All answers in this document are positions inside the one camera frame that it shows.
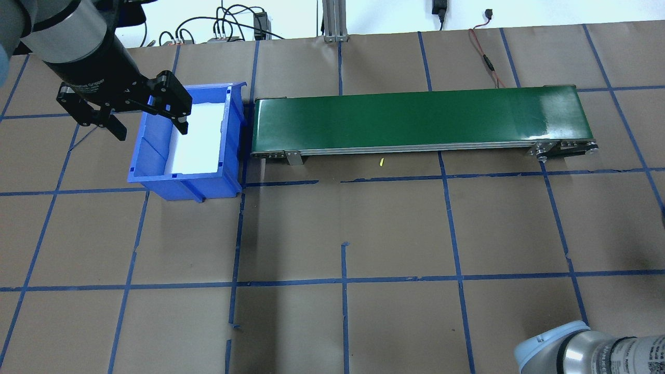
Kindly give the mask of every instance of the green belt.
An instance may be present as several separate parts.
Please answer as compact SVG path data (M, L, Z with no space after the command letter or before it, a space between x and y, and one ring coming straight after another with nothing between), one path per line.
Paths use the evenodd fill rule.
M531 147L547 158L595 151L574 86L266 98L252 155L288 158Z

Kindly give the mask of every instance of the blue tape line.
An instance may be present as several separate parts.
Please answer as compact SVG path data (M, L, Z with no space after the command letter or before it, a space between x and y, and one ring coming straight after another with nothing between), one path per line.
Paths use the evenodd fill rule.
M338 95L342 96L344 93L342 83L342 42L337 42L337 79L338 79Z
M28 118L52 118L52 117L69 117L68 113L55 113L55 114L26 114L23 116L5 116L6 120L22 120Z
M316 184L316 183L319 183L319 180L292 180L288 182L247 183L245 187L302 186L303 184Z
M614 91L638 91L638 90L662 90L665 89L665 86L629 86L629 87L612 87ZM596 93L596 92L605 92L610 89L607 87L601 87L597 89L577 89L579 93Z
M226 341L226 354L224 355L224 374L231 371L231 340Z
M256 66L259 63L259 45L260 41L256 41L254 44L254 62L251 67L251 86L249 87L249 102L254 103L254 89L256 87Z
M412 276L412 277L368 277L346 278L347 283L402 283L411 281L456 281L457 276Z
M134 250L138 248L141 242L141 234L143 233L143 223L146 220L146 212L148 211L148 199L150 199L150 191L146 191L146 198L143 200L143 207L141 208L141 218L138 219L138 228L136 229L136 239L134 240Z
M420 53L422 54L422 63L425 66L425 78L427 79L427 91L432 91L432 80L430 79L430 66L427 64L427 54L425 53L425 43L422 41L422 33L418 31L418 41L420 42Z
M455 274L458 281L458 292L460 294L460 308L462 309L462 324L464 325L464 339L466 341L466 353L469 359L469 371L475 374L475 363L473 362L473 348L471 346L471 332L469 330L469 317L466 312L466 298L464 296L464 278L462 275L462 265L460 264L460 254L458 252L457 235L455 234L455 222L453 221L453 210L450 204L450 190L448 188L448 177L446 176L446 166L441 151L438 152L439 167L441 168L441 177L444 183L444 199L446 201L446 213L448 214L448 227L450 229L450 240L453 247L453 257L455 259Z
M665 269L653 270L609 270L599 272L576 272L578 277L609 277L609 276L661 276Z
M566 278L570 273L479 274L464 276L464 280L529 280L541 278Z
M582 28L584 29L584 33L587 36L587 41L589 42L589 46L591 47L591 51L593 52L593 56L596 59L596 63L598 64L598 68L600 68L600 72L602 73L602 78L605 80L605 84L607 85L607 88L609 90L612 90L612 85L610 84L610 79L607 77L607 73L605 72L605 68L602 66L602 62L600 61L600 56L598 55L598 51L596 50L596 46L593 44L593 41L591 40L591 34L589 34L589 29L587 28L586 24L582 25Z
M130 289L187 289L187 288L226 288L233 287L231 281L212 281L202 283L162 283L162 284L132 284Z
M0 113L0 118L1 119L7 119L7 117L5 117L5 114L7 113L7 109L9 108L9 103L11 102L11 99L14 97L14 93L16 92L16 88L19 86L19 82L21 81L21 77L23 76L23 72L25 71L25 66L28 65L28 59L29 58L30 58L30 55L25 55L25 60L23 60L23 65L21 65L21 70L19 70L19 75L17 75L16 81L14 81L14 85L11 87L11 91L9 91L9 96L7 97L7 102L5 103L5 106L2 109L2 113Z
M243 239L243 223L245 221L245 199L247 195L241 193L240 207L238 211L238 228L235 234L235 255L233 256L233 276L232 282L235 285L238 282L238 272L240 269L240 245ZM235 320L235 299L237 297L237 286L231 289L231 301L229 302L229 323Z
M318 278L313 280L285 280L285 281L239 281L238 287L282 287L285 285L311 285L311 284L337 284L342 283L341 278Z
M519 88L522 87L522 84L519 82L519 77L517 76L517 69L515 68L515 63L513 62L513 55L510 53L510 47L508 46L508 39L505 37L503 32L503 27L499 29L501 33L501 40L503 40L503 48L505 48L505 54L508 56L508 63L510 64L510 70L513 71L513 78L515 79L515 85Z
M85 135L81 138L81 140L79 140L78 142L76 142L76 144L74 144L74 145L72 146L72 148L69 148L69 151L71 152L74 148L76 148L76 146L78 146L79 144L81 144L81 142L82 142L83 140L85 140L88 136L90 136L90 134L92 134L93 131L95 131L95 130L98 129L98 128L99 128L99 127L95 126L94 128L92 128L92 130L88 131L88 133L85 134Z
M0 196L54 195L55 191L0 192Z
M614 91L635 91L635 90L662 90L665 86L631 86L631 87L612 87Z
M93 285L33 285L28 292L33 291L98 291L105 289L124 289L121 284L93 284Z
M176 57L173 59L173 69L171 69L172 73L176 73L176 69L178 68L178 59L180 58L180 45L176 46Z
M249 104L247 107L249 108L248 110L248 116L247 120L249 123L254 123L254 114L256 110L256 106L254 103L254 91L256 87L256 71L257 71L257 65L259 63L259 45L260 41L256 41L254 45L254 62L252 63L252 68L251 68L251 82L249 86ZM253 130L252 126L248 126L247 131L245 132L245 135L247 135L247 139L245 141L245 154L243 155L243 172L241 175L240 179L240 185L242 188L246 187L247 183L247 163L249 162L249 155L251 153L251 132Z
M642 151L640 150L640 147L637 145L637 140L635 140L635 136L632 133L632 130L630 129L630 125L628 124L628 120L626 119L626 116L623 113L623 110L621 109L621 106L619 105L619 101L616 98L616 94L614 93L614 88L612 87L612 84L610 83L610 79L607 76L607 72L605 71L605 68L602 65L602 62L600 61L600 55L598 54L598 51L596 50L596 46L593 44L593 40L591 39L591 34L589 33L589 28L587 28L587 25L582 25L582 28L584 29L585 35L587 36L587 41L589 42L589 45L591 46L591 51L593 52L593 56L596 59L596 63L598 64L598 68L600 69L600 72L602 73L602 77L605 80L605 84L607 84L607 88L610 91L610 96L612 96L612 101L614 101L614 106L616 107L616 111L619 113L619 117L621 117L621 122L623 122L623 125L626 129L626 132L628 133L628 137L630 138L630 142L632 143L633 148L635 148L635 153L637 153L637 157L640 159L640 163L642 164L642 167L645 169L646 173L646 178L649 181L649 184L651 185L651 189L654 193L654 196L656 197L656 201L658 203L658 206L660 207L660 213L665 217L665 206L663 205L663 201L660 197L660 193L658 192L658 188L656 187L656 183L651 176L651 172L649 171L649 167L646 165L646 161L644 159L644 156L642 155Z
M346 282L346 248L349 242L342 243L342 330L344 333L344 374L349 374L349 350L348 350L348 296Z
M141 216L138 219L138 227L136 228L136 239L134 240L134 250L132 251L132 258L129 263L129 270L127 271L127 280L124 285L124 292L122 293L122 302L120 303L120 313L118 314L118 323L116 325L116 333L113 338L113 346L111 348L111 358L108 362L108 374L113 373L113 367L116 361L116 352L118 351L118 342L120 341L120 332L122 331L122 321L124 319L124 312L127 307L127 299L132 285L132 276L134 275L134 265L136 264L136 248L141 241L141 233L143 232L143 223L146 219L146 212L148 210L148 199L150 198L150 191L146 191L146 198L143 200L141 208Z
M644 172L643 168L635 169L599 169L599 170L562 170L557 172L547 172L548 175L582 175L582 174L620 174L620 173L639 173Z
M488 173L488 174L450 174L446 176L447 179L456 179L456 178L480 178L480 177L490 177L490 178L502 178L506 176L540 176L541 172L506 172L506 173Z
M622 276L660 276L665 275L665 269L651 270L598 270L593 272L575 272L579 277L622 277ZM522 274L475 274L462 276L468 280L524 280L524 279L547 279L566 278L570 272L565 273L522 273ZM285 287L292 285L317 285L317 284L341 284L341 283L404 283L417 281L457 281L457 276L407 276L407 277L367 277L367 278L319 278L312 280L287 280L287 281L241 281L233 283L203 282L203 283L164 283L164 284L132 284L130 289L188 289L188 288L228 288L228 287ZM28 292L34 291L92 291L108 289L124 289L122 284L100 284L100 285L33 285L27 288ZM21 287L0 287L0 292L20 292Z
M88 190L59 190L55 192L58 195L72 195L72 194L108 194L111 192L145 192L148 191L145 187L125 187L125 188L91 188Z
M71 194L105 194L109 192L141 192L147 191L144 187L129 188L91 188L89 190L58 190L58 191L24 191L0 192L0 196L35 196L35 195L71 195Z
M71 148L72 144L74 144L74 141L76 140L76 134L78 134L78 128L79 128L78 125L74 128L74 133L72 134L72 138L69 143L69 148ZM65 161L63 162L63 167L60 171L60 176L58 177L58 183L56 185L55 191L58 191L60 189L60 185L63 182L63 177L65 176L65 170L67 169L67 164L69 163L70 155L71 153L67 151L67 154L65 156ZM0 367L2 367L2 364L5 360L11 336L12 334L14 334L16 321L18 320L19 313L21 312L21 306L23 305L23 299L25 298L25 293L28 290L28 284L30 283L30 278L32 277L33 271L35 270L35 264L37 263L37 256L39 256L39 250L41 249L41 245L44 242L44 235L46 234L47 227L49 226L49 220L51 219L51 214L53 213L53 207L55 206L55 200L57 199L57 197L58 197L57 194L53 194L53 197L51 198L51 204L49 205L49 210L47 211L46 218L44 219L44 224L42 225L42 230L39 233L39 239L37 240L37 245L35 246L35 251L33 252L33 257L30 261L30 266L28 267L28 272L25 275L25 281L23 282L23 287L21 288L21 294L19 295L19 300L16 303L16 308L14 309L14 314L11 318L11 323L9 324L9 330L7 331L7 336L5 337L5 342L3 344L2 352L0 352Z
M606 92L609 91L607 88L599 88L599 89L577 89L577 92L579 93L600 93L600 92Z
M577 284L577 277L575 276L575 267L573 266L573 261L569 257L568 241L566 241L566 235L563 232L563 225L561 224L559 209L557 208L557 202L554 199L554 193L552 192L552 185L550 184L549 177L547 175L547 169L545 169L545 164L541 163L541 169L543 171L543 179L545 180L547 195L549 196L549 203L550 205L552 205L552 213L554 213L554 219L557 223L557 230L559 231L559 238L561 239L563 254L566 257L566 262L568 263L568 270L570 273L571 281L573 281L573 289L575 291L575 297L577 298L577 305L579 306L580 309L580 315L582 316L582 320L584 321L584 323L588 325L589 321L587 319L587 311L584 308L584 302L582 301L582 293L580 292L580 287Z
M354 180L343 180L340 183L363 183L363 182L394 182L399 180L437 180L441 179L440 175L423 175L423 176L387 176L377 178L357 178Z
M122 330L122 321L124 311L127 307L127 298L129 297L130 284L132 283L132 274L134 273L134 264L136 263L136 250L132 252L132 260L127 272L127 281L125 282L124 292L122 293L122 302L120 303L120 313L118 314L118 323L116 324L116 333L113 337L113 346L111 347L111 358L108 361L108 374L113 373L113 367L116 364L116 353L118 352L118 342L120 341L120 330Z

